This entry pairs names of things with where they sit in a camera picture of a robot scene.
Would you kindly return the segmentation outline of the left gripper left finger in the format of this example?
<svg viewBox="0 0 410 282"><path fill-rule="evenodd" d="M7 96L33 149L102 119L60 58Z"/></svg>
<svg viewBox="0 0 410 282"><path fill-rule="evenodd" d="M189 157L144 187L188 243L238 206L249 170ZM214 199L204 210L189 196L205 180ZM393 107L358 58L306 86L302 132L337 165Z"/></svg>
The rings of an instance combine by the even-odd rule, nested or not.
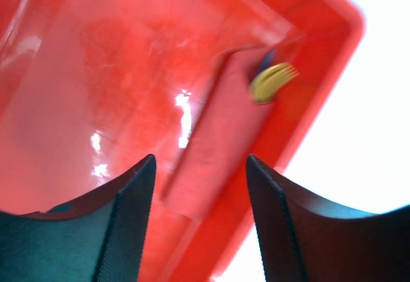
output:
<svg viewBox="0 0 410 282"><path fill-rule="evenodd" d="M47 212L2 212L1 280L136 281L155 176L149 154Z"/></svg>

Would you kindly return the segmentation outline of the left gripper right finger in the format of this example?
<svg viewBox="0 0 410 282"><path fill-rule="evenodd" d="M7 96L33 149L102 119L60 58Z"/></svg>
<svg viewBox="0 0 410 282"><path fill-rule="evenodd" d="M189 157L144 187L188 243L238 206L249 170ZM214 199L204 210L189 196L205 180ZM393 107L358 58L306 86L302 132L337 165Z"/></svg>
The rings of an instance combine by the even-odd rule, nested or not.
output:
<svg viewBox="0 0 410 282"><path fill-rule="evenodd" d="M267 281L408 281L409 207L382 214L330 201L255 156L246 177Z"/></svg>

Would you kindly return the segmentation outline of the red paper napkin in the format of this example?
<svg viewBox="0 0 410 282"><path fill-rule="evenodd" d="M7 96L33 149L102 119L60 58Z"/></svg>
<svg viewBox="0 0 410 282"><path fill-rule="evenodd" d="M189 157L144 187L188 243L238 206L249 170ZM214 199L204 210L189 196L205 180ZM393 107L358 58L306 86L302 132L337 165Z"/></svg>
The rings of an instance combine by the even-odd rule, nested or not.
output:
<svg viewBox="0 0 410 282"><path fill-rule="evenodd" d="M270 50L244 49L227 59L163 193L163 203L172 211L203 218L248 154L272 109L255 102L249 92Z"/></svg>

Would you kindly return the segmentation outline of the yellow plastic fork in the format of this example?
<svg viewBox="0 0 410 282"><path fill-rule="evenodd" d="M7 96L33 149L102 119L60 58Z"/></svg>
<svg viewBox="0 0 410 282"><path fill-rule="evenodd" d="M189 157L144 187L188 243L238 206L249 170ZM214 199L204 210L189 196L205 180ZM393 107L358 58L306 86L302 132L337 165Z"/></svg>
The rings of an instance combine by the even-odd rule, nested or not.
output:
<svg viewBox="0 0 410 282"><path fill-rule="evenodd" d="M275 94L299 72L290 63L278 63L262 70L251 81L249 92L251 98L260 104L269 103Z"/></svg>

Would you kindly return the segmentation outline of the blue plastic knife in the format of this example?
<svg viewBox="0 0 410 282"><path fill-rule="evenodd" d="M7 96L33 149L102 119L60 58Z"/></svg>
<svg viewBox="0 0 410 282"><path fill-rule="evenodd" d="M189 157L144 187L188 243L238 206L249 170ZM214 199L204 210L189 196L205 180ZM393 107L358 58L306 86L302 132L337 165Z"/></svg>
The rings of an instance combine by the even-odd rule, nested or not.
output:
<svg viewBox="0 0 410 282"><path fill-rule="evenodd" d="M267 54L263 58L263 61L261 62L261 65L259 66L256 74L260 74L261 72L268 69L272 65L275 54L276 54L275 49L272 49L269 52L267 52Z"/></svg>

